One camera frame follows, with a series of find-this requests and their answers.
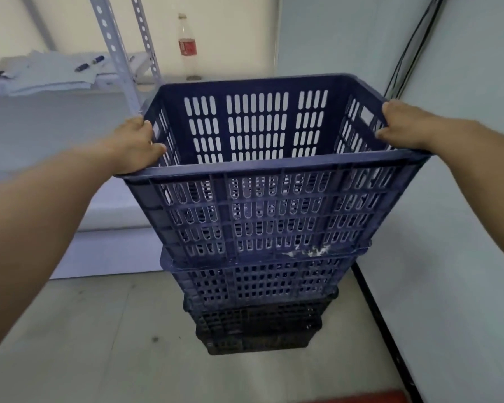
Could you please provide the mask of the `person's left hand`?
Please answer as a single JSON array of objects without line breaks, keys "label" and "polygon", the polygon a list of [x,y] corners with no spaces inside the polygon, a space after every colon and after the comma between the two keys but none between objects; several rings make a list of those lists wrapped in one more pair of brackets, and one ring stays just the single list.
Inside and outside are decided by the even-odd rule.
[{"label": "person's left hand", "polygon": [[111,175],[125,175],[148,167],[148,150],[154,142],[154,128],[141,116],[126,120],[103,139]]}]

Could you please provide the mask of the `person's right hand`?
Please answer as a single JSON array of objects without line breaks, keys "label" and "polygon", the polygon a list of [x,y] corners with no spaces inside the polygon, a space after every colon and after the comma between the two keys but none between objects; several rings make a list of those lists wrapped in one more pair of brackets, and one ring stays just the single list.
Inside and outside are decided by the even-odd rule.
[{"label": "person's right hand", "polygon": [[396,141],[384,141],[395,148],[430,151],[434,135],[443,119],[421,108],[399,100],[382,105],[386,126],[396,128]]}]

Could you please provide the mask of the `large blue plastic crate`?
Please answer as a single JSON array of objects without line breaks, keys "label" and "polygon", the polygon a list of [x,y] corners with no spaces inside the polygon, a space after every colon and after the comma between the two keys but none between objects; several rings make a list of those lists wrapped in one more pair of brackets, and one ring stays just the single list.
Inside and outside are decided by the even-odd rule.
[{"label": "large blue plastic crate", "polygon": [[352,74],[166,84],[144,102],[167,154],[122,179],[181,268],[365,245],[431,154],[376,138]]}]

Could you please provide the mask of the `person's right forearm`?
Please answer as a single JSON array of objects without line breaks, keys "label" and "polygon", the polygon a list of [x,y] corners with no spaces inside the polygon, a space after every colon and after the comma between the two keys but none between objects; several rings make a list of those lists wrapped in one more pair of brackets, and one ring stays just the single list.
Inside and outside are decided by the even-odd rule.
[{"label": "person's right forearm", "polygon": [[504,253],[504,135],[477,121],[430,121],[428,148],[450,169],[471,210]]}]

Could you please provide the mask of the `person's left forearm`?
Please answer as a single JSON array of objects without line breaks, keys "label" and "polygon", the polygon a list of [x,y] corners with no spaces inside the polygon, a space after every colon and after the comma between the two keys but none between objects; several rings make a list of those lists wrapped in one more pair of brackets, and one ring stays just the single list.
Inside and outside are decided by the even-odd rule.
[{"label": "person's left forearm", "polygon": [[117,158],[104,139],[0,182],[0,344],[60,263]]}]

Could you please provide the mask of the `white shelf board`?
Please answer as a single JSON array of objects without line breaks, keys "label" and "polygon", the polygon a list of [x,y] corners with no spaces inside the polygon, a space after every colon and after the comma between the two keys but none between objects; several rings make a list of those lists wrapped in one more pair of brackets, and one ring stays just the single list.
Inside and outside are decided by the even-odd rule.
[{"label": "white shelf board", "polygon": [[[6,60],[8,58],[12,58],[12,57],[6,57],[6,58],[2,58],[0,60],[0,71],[4,71]],[[0,77],[0,97],[9,96],[6,94],[6,90],[5,90],[6,80],[7,79],[5,78],[5,76]],[[112,89],[113,87],[117,87],[117,86],[119,86],[119,78],[117,76],[117,73],[115,73],[115,74],[99,74],[96,77],[95,83],[91,86],[91,88],[89,88],[89,89],[75,89],[75,90],[97,90],[97,89],[109,90],[109,89]]]}]

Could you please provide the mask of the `glass bottle with red label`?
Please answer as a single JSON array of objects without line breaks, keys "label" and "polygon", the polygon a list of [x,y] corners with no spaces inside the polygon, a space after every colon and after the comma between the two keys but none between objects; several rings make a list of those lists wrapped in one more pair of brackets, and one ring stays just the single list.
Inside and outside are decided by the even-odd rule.
[{"label": "glass bottle with red label", "polygon": [[197,65],[197,44],[188,17],[185,13],[178,13],[179,21],[179,51],[184,65],[185,78],[187,81],[200,81],[202,76]]}]

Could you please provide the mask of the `pile of white papers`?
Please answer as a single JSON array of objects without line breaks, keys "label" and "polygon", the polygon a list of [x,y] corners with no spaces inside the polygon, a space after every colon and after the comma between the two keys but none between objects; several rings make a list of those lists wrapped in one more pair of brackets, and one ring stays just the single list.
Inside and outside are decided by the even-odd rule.
[{"label": "pile of white papers", "polygon": [[[104,55],[105,60],[92,65],[92,60]],[[88,63],[90,67],[76,73],[76,67]],[[63,53],[32,51],[25,56],[8,58],[4,76],[5,90],[9,96],[38,92],[89,89],[99,74],[115,74],[110,56],[106,53]]]}]

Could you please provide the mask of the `grey diagonal shelf brace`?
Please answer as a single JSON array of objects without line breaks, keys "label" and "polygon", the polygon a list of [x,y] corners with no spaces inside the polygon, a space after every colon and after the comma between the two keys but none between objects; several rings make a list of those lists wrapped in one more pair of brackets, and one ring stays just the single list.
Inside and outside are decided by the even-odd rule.
[{"label": "grey diagonal shelf brace", "polygon": [[45,47],[49,51],[58,51],[58,46],[43,18],[41,12],[36,5],[35,0],[20,0],[31,20],[40,35]]}]

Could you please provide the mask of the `dark blue plastic crate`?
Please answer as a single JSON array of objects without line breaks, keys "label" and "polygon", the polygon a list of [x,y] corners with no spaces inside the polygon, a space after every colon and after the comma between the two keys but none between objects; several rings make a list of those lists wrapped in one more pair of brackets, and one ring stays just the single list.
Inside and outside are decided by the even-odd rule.
[{"label": "dark blue plastic crate", "polygon": [[323,298],[299,300],[290,303],[252,305],[216,311],[202,311],[192,306],[187,296],[183,310],[191,316],[203,332],[236,334],[248,330],[281,331],[290,325],[309,324],[320,319],[330,303],[339,296],[335,289]]}]

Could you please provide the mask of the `black plastic crate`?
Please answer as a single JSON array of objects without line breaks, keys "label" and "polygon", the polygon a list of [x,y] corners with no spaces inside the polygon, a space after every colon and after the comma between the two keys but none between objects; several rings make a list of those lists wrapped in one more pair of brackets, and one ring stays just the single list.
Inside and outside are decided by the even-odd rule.
[{"label": "black plastic crate", "polygon": [[241,333],[208,332],[196,328],[195,335],[212,356],[308,347],[311,339],[323,327],[321,317],[303,321],[287,321],[279,327],[263,326]]}]

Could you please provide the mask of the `red mat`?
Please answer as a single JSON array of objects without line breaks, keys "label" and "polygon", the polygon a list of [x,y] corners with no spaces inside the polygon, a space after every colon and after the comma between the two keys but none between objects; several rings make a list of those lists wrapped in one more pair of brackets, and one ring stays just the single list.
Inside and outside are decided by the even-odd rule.
[{"label": "red mat", "polygon": [[405,393],[401,390],[390,390],[363,394],[355,403],[410,403]]}]

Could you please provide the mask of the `white perforated metal shelf post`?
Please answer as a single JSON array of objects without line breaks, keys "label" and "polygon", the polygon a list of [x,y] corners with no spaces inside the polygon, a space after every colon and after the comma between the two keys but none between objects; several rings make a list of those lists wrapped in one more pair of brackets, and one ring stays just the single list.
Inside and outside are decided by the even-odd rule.
[{"label": "white perforated metal shelf post", "polygon": [[110,0],[89,0],[101,33],[105,39],[108,53],[112,59],[119,84],[125,95],[127,106],[133,116],[140,114],[141,101],[135,78],[129,65],[122,37],[117,26]]},{"label": "white perforated metal shelf post", "polygon": [[150,70],[154,78],[154,83],[161,86],[163,83],[157,57],[154,50],[153,40],[151,38],[147,17],[143,8],[142,0],[131,0],[137,25],[139,26],[142,42],[145,52],[148,54]]}]

